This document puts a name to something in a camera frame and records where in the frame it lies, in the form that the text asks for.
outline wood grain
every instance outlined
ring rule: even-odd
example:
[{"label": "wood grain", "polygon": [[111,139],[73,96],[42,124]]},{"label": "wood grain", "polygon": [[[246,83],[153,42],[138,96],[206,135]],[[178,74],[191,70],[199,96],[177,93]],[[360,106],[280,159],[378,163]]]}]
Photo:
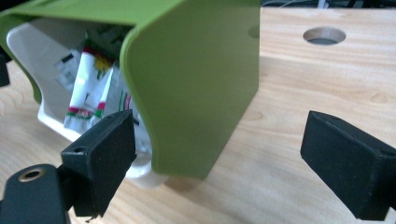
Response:
[{"label": "wood grain", "polygon": [[[204,181],[172,177],[156,189],[124,180],[93,223],[362,223],[301,159],[309,110],[333,114],[396,146],[396,12],[275,9],[262,11],[260,89]],[[315,46],[306,30],[346,33]],[[8,64],[0,89],[0,190],[20,169],[59,165],[69,144],[36,118],[27,78]],[[76,218],[85,223],[87,218]],[[385,223],[394,223],[389,211]]]}]

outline green bin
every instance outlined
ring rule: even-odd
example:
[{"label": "green bin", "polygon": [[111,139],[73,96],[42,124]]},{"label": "green bin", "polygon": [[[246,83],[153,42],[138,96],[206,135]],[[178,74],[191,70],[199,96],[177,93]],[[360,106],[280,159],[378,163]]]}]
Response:
[{"label": "green bin", "polygon": [[[49,41],[67,49],[84,24],[130,26],[120,70],[146,124],[152,169],[208,175],[258,89],[259,0],[35,0],[2,12],[1,46],[29,77],[38,103],[64,104],[47,111],[62,123],[56,110],[65,113],[70,96],[56,99],[64,94],[44,93],[40,84],[52,79],[43,75],[52,65],[51,48],[19,56],[10,47],[14,28],[43,18],[48,25],[39,32],[52,29],[53,35],[29,42],[32,48]],[[58,34],[53,21],[71,32]],[[25,62],[32,58],[37,63]]]}]

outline packaged item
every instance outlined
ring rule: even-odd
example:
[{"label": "packaged item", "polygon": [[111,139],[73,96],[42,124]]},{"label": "packaged item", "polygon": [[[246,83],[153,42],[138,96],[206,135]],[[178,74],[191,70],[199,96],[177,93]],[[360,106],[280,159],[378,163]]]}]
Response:
[{"label": "packaged item", "polygon": [[73,92],[80,59],[81,49],[71,49],[66,56],[54,65],[59,71],[56,80],[70,93]]},{"label": "packaged item", "polygon": [[104,49],[114,59],[120,57],[122,41],[131,27],[103,25],[87,31],[87,37],[96,45]]},{"label": "packaged item", "polygon": [[138,161],[146,161],[143,158],[148,158],[149,160],[152,155],[152,148],[146,126],[140,117],[136,105],[134,104],[134,100],[117,63],[115,63],[113,69],[113,76],[111,78],[110,88],[108,91],[104,116],[121,110],[132,109],[134,111],[134,136],[137,154],[135,164]]},{"label": "packaged item", "polygon": [[85,133],[103,116],[114,60],[85,41],[64,127]]}]

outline wooden table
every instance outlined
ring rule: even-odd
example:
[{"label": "wooden table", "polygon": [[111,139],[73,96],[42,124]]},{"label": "wooden table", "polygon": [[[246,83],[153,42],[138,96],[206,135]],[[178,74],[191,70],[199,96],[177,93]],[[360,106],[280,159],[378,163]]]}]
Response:
[{"label": "wooden table", "polygon": [[[124,180],[93,223],[361,223],[301,159],[309,110],[345,119],[396,146],[394,11],[262,11],[260,89],[204,181],[172,177],[157,189]],[[303,33],[346,33],[316,46]],[[0,89],[0,191],[20,169],[60,165],[69,142],[36,118],[32,88],[15,63]],[[84,223],[87,218],[75,218]],[[389,211],[387,223],[396,213]]]}]

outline circular hole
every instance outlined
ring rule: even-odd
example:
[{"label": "circular hole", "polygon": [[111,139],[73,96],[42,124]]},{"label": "circular hole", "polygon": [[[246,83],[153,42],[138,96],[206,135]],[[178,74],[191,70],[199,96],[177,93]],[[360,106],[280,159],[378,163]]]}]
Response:
[{"label": "circular hole", "polygon": [[35,168],[20,175],[19,180],[21,182],[29,182],[40,178],[44,173],[46,172],[43,168]]},{"label": "circular hole", "polygon": [[315,45],[334,45],[343,42],[347,35],[344,31],[332,27],[317,27],[307,30],[303,38]]},{"label": "circular hole", "polygon": [[26,174],[25,176],[26,176],[26,178],[34,178],[34,177],[38,176],[39,174],[40,174],[40,172],[33,171],[33,172],[29,173],[29,174]]},{"label": "circular hole", "polygon": [[74,149],[75,152],[79,153],[79,152],[83,152],[85,150],[85,147],[77,147]]}]

